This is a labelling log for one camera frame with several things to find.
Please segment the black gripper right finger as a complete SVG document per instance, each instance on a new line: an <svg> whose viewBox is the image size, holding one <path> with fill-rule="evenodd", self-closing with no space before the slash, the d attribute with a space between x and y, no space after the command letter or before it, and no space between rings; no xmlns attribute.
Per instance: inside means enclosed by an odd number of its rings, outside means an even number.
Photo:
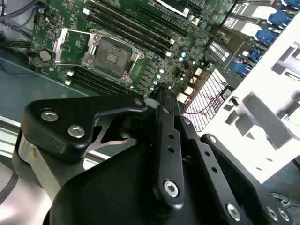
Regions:
<svg viewBox="0 0 300 225"><path fill-rule="evenodd" d="M186 207L208 225L291 225L282 204L212 135L199 137L164 87L164 203Z"/></svg>

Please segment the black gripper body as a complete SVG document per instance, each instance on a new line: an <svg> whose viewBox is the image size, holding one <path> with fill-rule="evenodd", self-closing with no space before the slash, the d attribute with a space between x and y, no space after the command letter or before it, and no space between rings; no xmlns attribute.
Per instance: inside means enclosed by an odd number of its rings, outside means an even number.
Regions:
<svg viewBox="0 0 300 225"><path fill-rule="evenodd" d="M183 161L185 201L163 210L152 191L151 151L130 149L69 180L50 210L52 225L223 225L203 178Z"/></svg>

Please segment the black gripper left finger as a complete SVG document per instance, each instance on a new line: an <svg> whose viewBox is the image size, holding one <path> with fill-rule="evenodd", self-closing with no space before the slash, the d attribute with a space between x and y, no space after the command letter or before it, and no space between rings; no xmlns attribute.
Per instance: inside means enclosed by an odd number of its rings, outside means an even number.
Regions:
<svg viewBox="0 0 300 225"><path fill-rule="evenodd" d="M164 203L164 87L157 85L146 99L122 94L33 101L23 114L20 157L54 199L83 172L88 152L126 143L150 145L153 195L169 208Z"/></svg>

